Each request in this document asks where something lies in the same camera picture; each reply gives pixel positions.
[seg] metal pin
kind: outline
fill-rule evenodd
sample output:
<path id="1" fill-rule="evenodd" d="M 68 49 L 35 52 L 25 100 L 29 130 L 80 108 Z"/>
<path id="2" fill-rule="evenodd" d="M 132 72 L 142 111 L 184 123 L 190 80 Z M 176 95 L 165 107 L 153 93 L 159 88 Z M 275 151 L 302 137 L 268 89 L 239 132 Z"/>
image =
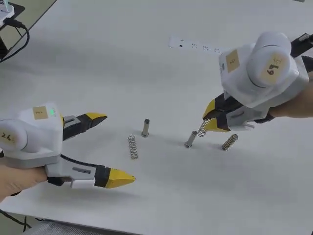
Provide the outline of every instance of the metal pin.
<path id="1" fill-rule="evenodd" d="M 196 136 L 197 136 L 198 132 L 197 131 L 193 131 L 189 137 L 189 139 L 187 140 L 187 142 L 185 142 L 185 147 L 186 148 L 190 148 L 192 146 L 193 141 L 195 140 Z"/>
<path id="2" fill-rule="evenodd" d="M 226 142 L 222 145 L 222 150 L 227 151 L 236 141 L 238 140 L 238 135 L 234 134 L 226 140 Z"/>
<path id="3" fill-rule="evenodd" d="M 143 124 L 143 131 L 141 132 L 141 136 L 142 137 L 148 137 L 149 135 L 149 124 L 150 124 L 150 120 L 149 119 L 145 119 L 145 122 Z"/>

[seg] metal peg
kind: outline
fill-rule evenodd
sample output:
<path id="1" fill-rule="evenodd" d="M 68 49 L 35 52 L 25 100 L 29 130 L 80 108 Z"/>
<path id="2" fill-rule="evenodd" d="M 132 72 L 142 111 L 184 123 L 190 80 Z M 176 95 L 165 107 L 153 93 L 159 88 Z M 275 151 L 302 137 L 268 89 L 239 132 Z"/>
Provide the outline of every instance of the metal peg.
<path id="1" fill-rule="evenodd" d="M 149 124 L 150 124 L 150 120 L 145 119 L 144 124 L 143 124 L 143 131 L 141 132 L 142 137 L 148 137 L 148 135 L 149 135 L 149 132 L 148 132 Z"/>
<path id="2" fill-rule="evenodd" d="M 189 139 L 187 140 L 187 142 L 185 142 L 185 147 L 186 148 L 190 148 L 192 146 L 193 141 L 195 140 L 196 136 L 197 136 L 198 132 L 197 131 L 193 131 L 189 137 Z"/>

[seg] yellow fingertip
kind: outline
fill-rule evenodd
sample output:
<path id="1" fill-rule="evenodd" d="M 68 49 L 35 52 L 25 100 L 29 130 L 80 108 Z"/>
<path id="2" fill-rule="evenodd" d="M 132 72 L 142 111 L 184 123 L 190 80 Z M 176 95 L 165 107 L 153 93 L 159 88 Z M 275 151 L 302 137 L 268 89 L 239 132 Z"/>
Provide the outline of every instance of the yellow fingertip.
<path id="1" fill-rule="evenodd" d="M 215 109 L 215 99 L 213 99 L 209 104 L 208 106 L 206 107 L 206 110 L 202 116 L 202 118 L 205 118 L 205 116 L 210 113 L 212 110 Z"/>
<path id="2" fill-rule="evenodd" d="M 214 131 L 214 132 L 229 132 L 229 130 L 220 129 L 217 126 L 217 119 L 214 118 L 209 121 L 208 124 L 204 127 L 204 130 L 206 131 Z"/>
<path id="3" fill-rule="evenodd" d="M 94 120 L 96 118 L 107 118 L 108 116 L 106 114 L 100 114 L 100 113 L 86 113 L 86 115 L 91 119 Z"/>
<path id="4" fill-rule="evenodd" d="M 122 170 L 112 169 L 105 188 L 116 188 L 134 182 L 136 178 Z"/>

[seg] handwritten number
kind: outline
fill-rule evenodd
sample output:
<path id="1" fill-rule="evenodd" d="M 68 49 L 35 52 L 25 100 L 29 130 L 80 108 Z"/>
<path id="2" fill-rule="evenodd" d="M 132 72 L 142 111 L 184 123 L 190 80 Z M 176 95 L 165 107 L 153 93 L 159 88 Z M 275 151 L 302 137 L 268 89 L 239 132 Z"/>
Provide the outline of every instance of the handwritten number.
<path id="1" fill-rule="evenodd" d="M 4 132 L 2 132 L 1 137 L 2 138 L 6 138 L 8 141 L 13 141 L 14 142 L 14 139 L 11 139 L 11 135 L 6 136 L 6 134 Z"/>
<path id="2" fill-rule="evenodd" d="M 273 75 L 274 74 L 274 70 L 267 70 L 269 75 Z"/>
<path id="3" fill-rule="evenodd" d="M 279 68 L 279 66 L 276 66 L 276 65 L 270 65 L 269 66 L 269 70 L 272 70 L 272 69 L 278 69 Z"/>
<path id="4" fill-rule="evenodd" d="M 274 70 L 272 70 L 272 69 L 278 69 L 278 68 L 279 68 L 279 66 L 270 65 L 268 70 L 267 70 L 267 72 L 268 72 L 269 75 L 273 75 L 274 74 Z"/>

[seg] black cable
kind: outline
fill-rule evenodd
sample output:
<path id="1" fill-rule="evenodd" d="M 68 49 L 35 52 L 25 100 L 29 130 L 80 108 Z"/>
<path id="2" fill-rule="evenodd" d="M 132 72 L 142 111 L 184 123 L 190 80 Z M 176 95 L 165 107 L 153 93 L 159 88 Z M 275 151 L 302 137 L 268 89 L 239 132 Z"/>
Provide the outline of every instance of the black cable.
<path id="1" fill-rule="evenodd" d="M 20 47 L 19 49 L 17 49 L 15 52 L 13 52 L 11 55 L 5 57 L 4 59 L 0 60 L 0 63 L 12 58 L 13 56 L 15 56 L 17 53 L 19 53 L 21 50 L 23 50 L 29 43 L 29 38 L 30 38 L 30 35 L 29 35 L 29 31 L 28 31 L 28 28 L 22 23 L 22 22 L 19 22 L 15 19 L 12 19 L 12 18 L 6 18 L 4 21 L 3 21 L 4 24 L 6 25 L 9 25 L 9 26 L 12 26 L 12 27 L 15 27 L 15 28 L 23 28 L 25 31 L 26 31 L 26 34 L 27 34 L 27 39 L 26 39 L 26 42 L 24 43 L 24 45 L 22 47 Z"/>
<path id="2" fill-rule="evenodd" d="M 24 216 L 24 228 L 23 228 L 23 233 L 26 231 L 27 228 L 27 217 Z"/>
<path id="3" fill-rule="evenodd" d="M 25 220 L 24 218 L 24 222 L 19 221 L 18 219 L 14 218 L 13 216 L 9 215 L 7 212 L 0 210 L 0 213 L 2 215 L 4 215 L 5 217 L 7 217 L 8 219 L 11 219 L 12 221 L 14 221 L 15 223 L 18 223 L 19 225 L 23 225 L 26 226 L 27 228 L 31 228 L 31 226 L 29 224 L 27 224 L 27 220 Z"/>
<path id="4" fill-rule="evenodd" d="M 19 33 L 20 37 L 22 37 L 23 35 L 19 32 L 18 28 L 14 27 L 16 29 L 16 31 Z"/>

